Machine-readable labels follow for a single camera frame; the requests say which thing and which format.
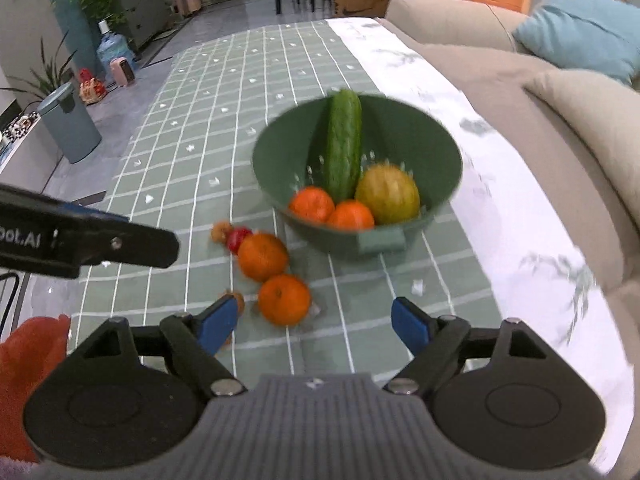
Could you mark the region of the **green cucumber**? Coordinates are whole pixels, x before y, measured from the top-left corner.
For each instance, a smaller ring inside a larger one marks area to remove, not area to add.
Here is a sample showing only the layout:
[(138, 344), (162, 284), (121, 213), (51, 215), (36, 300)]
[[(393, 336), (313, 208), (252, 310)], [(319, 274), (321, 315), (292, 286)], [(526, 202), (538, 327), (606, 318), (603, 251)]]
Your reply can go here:
[(334, 203), (355, 194), (362, 155), (362, 108), (355, 91), (342, 89), (330, 99), (323, 183)]

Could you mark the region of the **white floral cloth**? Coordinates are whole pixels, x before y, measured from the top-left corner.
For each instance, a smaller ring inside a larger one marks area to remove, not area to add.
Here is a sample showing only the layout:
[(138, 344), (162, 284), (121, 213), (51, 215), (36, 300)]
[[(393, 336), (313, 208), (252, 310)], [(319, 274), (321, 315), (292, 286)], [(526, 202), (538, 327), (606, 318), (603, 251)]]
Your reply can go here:
[(632, 478), (639, 361), (627, 356), (603, 286), (516, 148), (384, 22), (339, 18), (331, 27), (383, 93), (426, 110), (456, 139), (464, 169), (452, 208), (501, 314), (532, 326), (600, 394), (608, 424), (594, 466)]

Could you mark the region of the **large orange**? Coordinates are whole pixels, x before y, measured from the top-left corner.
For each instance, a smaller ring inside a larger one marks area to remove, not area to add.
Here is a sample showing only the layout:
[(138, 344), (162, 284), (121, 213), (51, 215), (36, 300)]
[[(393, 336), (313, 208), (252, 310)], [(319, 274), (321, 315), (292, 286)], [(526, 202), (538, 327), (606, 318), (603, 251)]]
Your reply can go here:
[(334, 213), (335, 204), (323, 188), (311, 185), (302, 188), (292, 197), (288, 210), (306, 221), (326, 223)]
[(263, 283), (285, 272), (290, 256), (285, 244), (267, 232), (245, 237), (238, 251), (242, 273), (251, 280)]

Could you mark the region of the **yellow-green passion fruit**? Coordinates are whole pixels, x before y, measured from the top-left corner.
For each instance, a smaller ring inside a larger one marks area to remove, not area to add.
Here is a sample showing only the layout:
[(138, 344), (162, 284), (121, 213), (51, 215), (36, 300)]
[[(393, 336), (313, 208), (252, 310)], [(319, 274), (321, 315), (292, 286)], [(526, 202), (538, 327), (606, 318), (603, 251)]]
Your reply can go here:
[(370, 209), (379, 226), (411, 221), (420, 214), (416, 182), (392, 164), (369, 167), (358, 182), (355, 200)]

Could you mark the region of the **dark grey drawer cabinet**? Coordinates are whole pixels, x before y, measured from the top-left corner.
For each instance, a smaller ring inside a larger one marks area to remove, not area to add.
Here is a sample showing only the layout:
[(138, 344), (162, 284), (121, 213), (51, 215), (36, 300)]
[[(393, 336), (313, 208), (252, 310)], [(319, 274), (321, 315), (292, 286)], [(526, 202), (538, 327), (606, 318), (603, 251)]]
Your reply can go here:
[(169, 22), (167, 0), (115, 0), (122, 12), (124, 24), (120, 26), (134, 52), (140, 51)]

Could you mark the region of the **light blue cushion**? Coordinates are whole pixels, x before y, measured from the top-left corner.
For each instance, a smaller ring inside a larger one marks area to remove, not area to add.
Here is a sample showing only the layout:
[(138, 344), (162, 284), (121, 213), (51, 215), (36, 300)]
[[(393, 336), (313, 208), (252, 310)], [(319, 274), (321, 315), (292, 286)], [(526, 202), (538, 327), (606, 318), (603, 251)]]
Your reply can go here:
[(513, 32), (564, 70), (593, 70), (631, 86), (639, 75), (639, 8), (618, 0), (542, 0)]

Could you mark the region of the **red cherry tomato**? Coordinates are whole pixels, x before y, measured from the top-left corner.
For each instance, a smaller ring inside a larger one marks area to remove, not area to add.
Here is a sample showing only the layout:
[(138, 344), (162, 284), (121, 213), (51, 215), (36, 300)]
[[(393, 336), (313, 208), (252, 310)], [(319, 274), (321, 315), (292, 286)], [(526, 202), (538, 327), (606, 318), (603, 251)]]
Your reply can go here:
[(252, 234), (253, 231), (245, 226), (239, 226), (238, 228), (231, 229), (226, 236), (226, 246), (228, 251), (233, 255), (236, 255), (244, 240)]

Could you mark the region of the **spiky potted plant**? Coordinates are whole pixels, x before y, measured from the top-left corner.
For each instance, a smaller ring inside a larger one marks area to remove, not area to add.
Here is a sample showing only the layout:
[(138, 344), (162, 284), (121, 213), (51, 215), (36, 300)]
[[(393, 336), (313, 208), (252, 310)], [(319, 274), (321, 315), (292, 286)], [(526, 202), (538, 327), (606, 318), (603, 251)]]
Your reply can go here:
[(1, 91), (29, 96), (30, 101), (26, 105), (26, 107), (29, 107), (32, 104), (40, 103), (47, 99), (51, 93), (58, 90), (63, 84), (72, 81), (75, 78), (72, 61), (76, 50), (70, 52), (63, 63), (58, 62), (58, 56), (61, 53), (67, 36), (68, 30), (66, 30), (53, 54), (46, 53), (43, 38), (40, 38), (40, 67), (29, 70), (29, 79), (7, 76), (6, 79), (8, 82), (1, 87)]

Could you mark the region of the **orange red sleeve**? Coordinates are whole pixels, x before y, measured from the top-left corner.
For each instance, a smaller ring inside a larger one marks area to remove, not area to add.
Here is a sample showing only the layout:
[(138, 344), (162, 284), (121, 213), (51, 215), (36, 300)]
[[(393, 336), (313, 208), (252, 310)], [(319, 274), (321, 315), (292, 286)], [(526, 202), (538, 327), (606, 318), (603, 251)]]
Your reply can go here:
[(23, 426), (28, 398), (66, 357), (70, 318), (37, 316), (1, 344), (1, 456), (35, 463)]

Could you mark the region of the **grey blue trash bin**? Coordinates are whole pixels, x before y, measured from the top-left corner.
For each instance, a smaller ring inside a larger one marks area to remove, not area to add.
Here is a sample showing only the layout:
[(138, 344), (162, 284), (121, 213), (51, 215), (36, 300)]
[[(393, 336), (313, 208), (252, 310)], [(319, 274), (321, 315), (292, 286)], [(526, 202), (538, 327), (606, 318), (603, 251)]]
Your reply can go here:
[(102, 141), (87, 107), (70, 81), (42, 100), (37, 113), (71, 164), (85, 159)]

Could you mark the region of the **red toy basket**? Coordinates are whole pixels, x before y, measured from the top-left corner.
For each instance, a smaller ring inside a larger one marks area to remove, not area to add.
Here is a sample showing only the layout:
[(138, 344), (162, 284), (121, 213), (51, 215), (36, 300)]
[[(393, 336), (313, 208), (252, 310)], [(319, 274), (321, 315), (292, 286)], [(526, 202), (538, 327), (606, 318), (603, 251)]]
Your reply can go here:
[(96, 78), (88, 68), (80, 70), (79, 81), (79, 95), (86, 105), (96, 104), (107, 96), (103, 82)]

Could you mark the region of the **green colander bowl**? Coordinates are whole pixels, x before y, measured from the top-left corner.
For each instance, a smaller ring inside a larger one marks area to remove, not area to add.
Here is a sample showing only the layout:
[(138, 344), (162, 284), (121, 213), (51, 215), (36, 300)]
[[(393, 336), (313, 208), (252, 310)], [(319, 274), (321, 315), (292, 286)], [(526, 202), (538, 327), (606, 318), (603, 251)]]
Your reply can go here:
[(273, 119), (257, 138), (252, 166), (296, 234), (349, 259), (405, 249), (462, 179), (460, 148), (437, 119), (347, 89)]

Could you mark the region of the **beige cushion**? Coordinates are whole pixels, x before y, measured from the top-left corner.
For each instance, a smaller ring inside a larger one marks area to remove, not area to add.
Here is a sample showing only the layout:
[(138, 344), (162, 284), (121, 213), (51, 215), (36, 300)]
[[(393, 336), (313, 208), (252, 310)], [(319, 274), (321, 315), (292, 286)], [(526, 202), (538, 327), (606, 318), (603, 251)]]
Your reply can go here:
[(578, 134), (638, 220), (639, 93), (592, 70), (547, 70), (524, 88)]

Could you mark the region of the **small orange tangerine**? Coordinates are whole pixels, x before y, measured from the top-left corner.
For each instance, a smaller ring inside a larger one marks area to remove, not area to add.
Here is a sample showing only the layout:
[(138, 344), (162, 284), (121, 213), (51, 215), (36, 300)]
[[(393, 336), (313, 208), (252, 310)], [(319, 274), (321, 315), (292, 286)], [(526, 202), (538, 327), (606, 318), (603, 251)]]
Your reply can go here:
[(363, 231), (375, 228), (375, 220), (370, 209), (358, 200), (344, 200), (339, 203), (326, 225), (343, 231)]

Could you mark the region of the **brown longan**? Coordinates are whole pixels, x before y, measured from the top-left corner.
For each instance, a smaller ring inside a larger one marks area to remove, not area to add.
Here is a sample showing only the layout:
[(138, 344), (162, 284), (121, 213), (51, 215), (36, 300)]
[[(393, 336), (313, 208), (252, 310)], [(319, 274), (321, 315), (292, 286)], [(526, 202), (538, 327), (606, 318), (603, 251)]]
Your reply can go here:
[(245, 300), (243, 295), (240, 292), (235, 292), (234, 290), (227, 290), (226, 294), (234, 298), (236, 308), (238, 309), (238, 316), (241, 316), (245, 310)]
[(233, 231), (233, 226), (229, 221), (218, 221), (210, 230), (210, 238), (219, 245), (227, 245), (227, 240)]

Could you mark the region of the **pink small heater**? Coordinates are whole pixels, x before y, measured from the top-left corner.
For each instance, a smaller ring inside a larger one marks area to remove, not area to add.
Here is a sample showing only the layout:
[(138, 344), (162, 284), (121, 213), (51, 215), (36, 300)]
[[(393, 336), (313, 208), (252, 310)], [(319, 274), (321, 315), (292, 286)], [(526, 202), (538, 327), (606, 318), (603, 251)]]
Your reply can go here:
[(110, 62), (110, 69), (115, 81), (119, 87), (127, 87), (136, 80), (134, 69), (126, 58), (113, 58)]

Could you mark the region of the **beige sofa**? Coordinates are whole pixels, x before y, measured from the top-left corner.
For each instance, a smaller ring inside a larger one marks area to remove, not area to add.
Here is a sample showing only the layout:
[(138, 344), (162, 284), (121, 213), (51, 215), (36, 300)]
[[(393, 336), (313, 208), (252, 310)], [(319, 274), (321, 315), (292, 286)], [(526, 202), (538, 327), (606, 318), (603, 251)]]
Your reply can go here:
[(385, 26), (417, 50), (524, 158), (613, 311), (628, 358), (639, 361), (639, 230), (568, 123), (525, 88), (550, 63), (512, 36), (525, 15), (466, 0), (390, 0)]

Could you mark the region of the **blue water jug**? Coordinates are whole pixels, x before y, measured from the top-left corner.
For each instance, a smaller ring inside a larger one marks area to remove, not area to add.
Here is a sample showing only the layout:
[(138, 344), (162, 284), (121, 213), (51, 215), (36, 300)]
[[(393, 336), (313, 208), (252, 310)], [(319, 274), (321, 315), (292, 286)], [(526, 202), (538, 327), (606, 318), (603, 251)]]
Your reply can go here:
[(134, 70), (134, 52), (128, 46), (127, 39), (121, 34), (113, 32), (107, 21), (99, 21), (98, 26), (101, 33), (101, 41), (96, 49), (96, 54), (104, 68), (106, 82), (114, 84), (115, 79), (111, 69), (111, 62), (115, 58), (126, 58), (129, 67)]

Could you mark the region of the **green grid tablecloth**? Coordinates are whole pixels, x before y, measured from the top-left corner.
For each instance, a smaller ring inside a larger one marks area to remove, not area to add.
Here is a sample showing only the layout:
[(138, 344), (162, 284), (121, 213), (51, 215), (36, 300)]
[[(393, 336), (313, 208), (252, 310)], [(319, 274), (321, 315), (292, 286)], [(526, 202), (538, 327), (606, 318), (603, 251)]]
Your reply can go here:
[[(488, 279), (462, 226), (442, 207), (404, 252), (355, 261), (311, 246), (269, 205), (250, 159), (260, 130), (285, 110), (351, 88), (378, 88), (338, 33), (338, 21), (267, 26), (187, 50), (116, 171), (103, 208), (175, 232), (177, 262), (146, 270), (106, 262), (82, 274), (72, 315), (77, 346), (114, 315), (153, 325), (242, 294), (245, 310), (220, 360), (247, 384), (260, 375), (369, 372), (390, 378), (409, 353), (390, 326), (405, 296), (429, 314), (476, 326), (500, 321)], [(221, 220), (279, 237), (290, 270), (310, 289), (299, 325), (271, 325), (256, 306), (258, 285), (210, 237)]]

